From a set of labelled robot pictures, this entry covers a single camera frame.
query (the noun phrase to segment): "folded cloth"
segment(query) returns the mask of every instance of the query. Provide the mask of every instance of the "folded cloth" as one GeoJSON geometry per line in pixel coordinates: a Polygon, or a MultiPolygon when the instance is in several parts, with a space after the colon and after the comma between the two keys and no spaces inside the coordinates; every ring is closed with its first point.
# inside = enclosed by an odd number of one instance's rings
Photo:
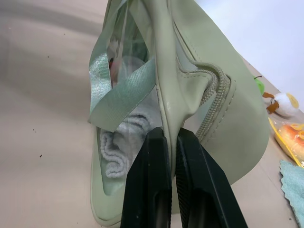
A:
{"type": "Polygon", "coordinates": [[[281,160],[282,190],[293,208],[295,219],[304,228],[304,169],[281,160]]]}
{"type": "Polygon", "coordinates": [[[100,134],[100,152],[108,161],[105,174],[109,178],[124,177],[133,164],[149,131],[161,126],[156,90],[123,120],[115,132],[100,134]]]}

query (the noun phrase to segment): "orange plastic bag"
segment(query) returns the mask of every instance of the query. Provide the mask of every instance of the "orange plastic bag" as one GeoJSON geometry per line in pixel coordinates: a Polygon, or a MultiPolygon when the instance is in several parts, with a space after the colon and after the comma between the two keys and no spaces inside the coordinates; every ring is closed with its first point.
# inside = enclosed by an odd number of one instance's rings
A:
{"type": "Polygon", "coordinates": [[[304,168],[304,124],[269,118],[275,139],[298,166],[304,168]]]}

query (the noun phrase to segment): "satin ribbon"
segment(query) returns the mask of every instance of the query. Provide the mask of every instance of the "satin ribbon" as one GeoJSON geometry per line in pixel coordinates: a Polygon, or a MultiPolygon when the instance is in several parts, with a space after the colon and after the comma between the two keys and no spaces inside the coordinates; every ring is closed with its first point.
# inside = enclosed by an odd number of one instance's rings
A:
{"type": "Polygon", "coordinates": [[[155,86],[155,60],[151,59],[113,89],[107,57],[107,45],[113,33],[118,10],[129,4],[122,0],[99,36],[89,65],[91,107],[89,123],[114,132],[124,118],[151,92],[155,86]]]}

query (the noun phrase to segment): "zipper track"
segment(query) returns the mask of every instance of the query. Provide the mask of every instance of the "zipper track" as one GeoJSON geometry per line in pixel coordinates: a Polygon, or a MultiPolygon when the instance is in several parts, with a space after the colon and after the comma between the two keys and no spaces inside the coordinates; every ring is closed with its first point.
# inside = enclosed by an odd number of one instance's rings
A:
{"type": "Polygon", "coordinates": [[[227,94],[229,92],[230,88],[230,79],[226,76],[226,74],[223,72],[223,70],[211,63],[199,63],[198,64],[201,67],[207,67],[210,68],[212,71],[215,71],[216,75],[218,76],[218,87],[217,87],[217,94],[214,98],[214,101],[211,104],[211,107],[209,108],[204,121],[201,123],[198,131],[196,132],[196,137],[201,142],[204,137],[206,136],[207,132],[211,128],[213,122],[217,118],[220,109],[222,108],[225,99],[227,97],[227,94]]]}
{"type": "Polygon", "coordinates": [[[225,99],[227,97],[227,94],[229,92],[230,88],[230,79],[226,76],[226,74],[223,72],[223,70],[211,63],[194,63],[190,61],[192,64],[194,64],[196,67],[201,67],[203,69],[193,70],[193,71],[185,71],[178,58],[177,62],[179,64],[179,70],[183,73],[207,73],[211,75],[212,82],[210,85],[208,85],[206,91],[204,92],[204,95],[201,99],[200,105],[205,103],[208,99],[211,98],[211,96],[216,92],[216,96],[214,98],[214,101],[212,102],[204,121],[201,123],[198,131],[196,132],[196,136],[201,142],[203,138],[206,136],[208,130],[211,128],[213,122],[217,118],[220,109],[222,108],[225,99]]]}

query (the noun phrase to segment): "white table surface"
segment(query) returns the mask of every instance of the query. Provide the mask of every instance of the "white table surface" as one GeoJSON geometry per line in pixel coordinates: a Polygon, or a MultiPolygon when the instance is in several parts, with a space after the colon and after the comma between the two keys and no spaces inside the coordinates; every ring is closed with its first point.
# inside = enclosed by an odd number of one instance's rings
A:
{"type": "MultiPolygon", "coordinates": [[[[88,61],[105,7],[105,0],[0,1],[1,228],[100,227],[90,206],[88,61]]],[[[297,227],[280,159],[288,160],[271,138],[259,164],[232,186],[250,228],[297,227]]],[[[172,227],[181,228],[179,216],[172,227]]]]}

